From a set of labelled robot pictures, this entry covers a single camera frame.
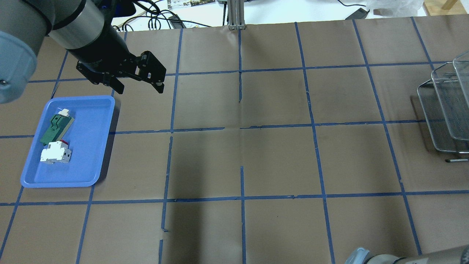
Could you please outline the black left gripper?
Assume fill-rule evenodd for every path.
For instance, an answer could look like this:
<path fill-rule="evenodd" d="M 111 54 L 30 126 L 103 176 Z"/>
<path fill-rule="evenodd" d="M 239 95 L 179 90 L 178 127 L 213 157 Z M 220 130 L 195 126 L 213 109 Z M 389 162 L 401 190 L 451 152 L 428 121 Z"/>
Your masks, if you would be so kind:
<path fill-rule="evenodd" d="M 166 67 L 151 51 L 138 57 L 131 54 L 111 25 L 104 25 L 91 43 L 69 52 L 78 60 L 76 69 L 94 85 L 104 84 L 122 95 L 125 86 L 118 78 L 132 77 L 151 84 L 159 94 L 164 92 Z"/>

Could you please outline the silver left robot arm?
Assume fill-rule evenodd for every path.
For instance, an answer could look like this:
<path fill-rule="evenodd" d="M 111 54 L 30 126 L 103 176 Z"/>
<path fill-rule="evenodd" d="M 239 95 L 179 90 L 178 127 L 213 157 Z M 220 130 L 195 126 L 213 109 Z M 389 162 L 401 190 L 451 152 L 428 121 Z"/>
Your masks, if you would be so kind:
<path fill-rule="evenodd" d="M 148 11 L 142 0 L 2 0 L 0 2 L 2 104 L 23 94 L 45 37 L 77 58 L 76 69 L 94 85 L 123 94 L 120 77 L 164 90 L 166 68 L 150 51 L 132 54 L 112 26 L 116 17 Z"/>

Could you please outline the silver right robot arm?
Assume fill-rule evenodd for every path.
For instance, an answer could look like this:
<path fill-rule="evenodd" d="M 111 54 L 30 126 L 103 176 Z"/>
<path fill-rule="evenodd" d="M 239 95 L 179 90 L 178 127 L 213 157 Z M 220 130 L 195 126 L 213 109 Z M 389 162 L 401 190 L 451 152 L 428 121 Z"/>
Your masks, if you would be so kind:
<path fill-rule="evenodd" d="M 359 247 L 347 258 L 345 264 L 468 264 L 469 246 L 421 254 L 413 257 L 397 257 L 393 254 L 372 254 Z"/>

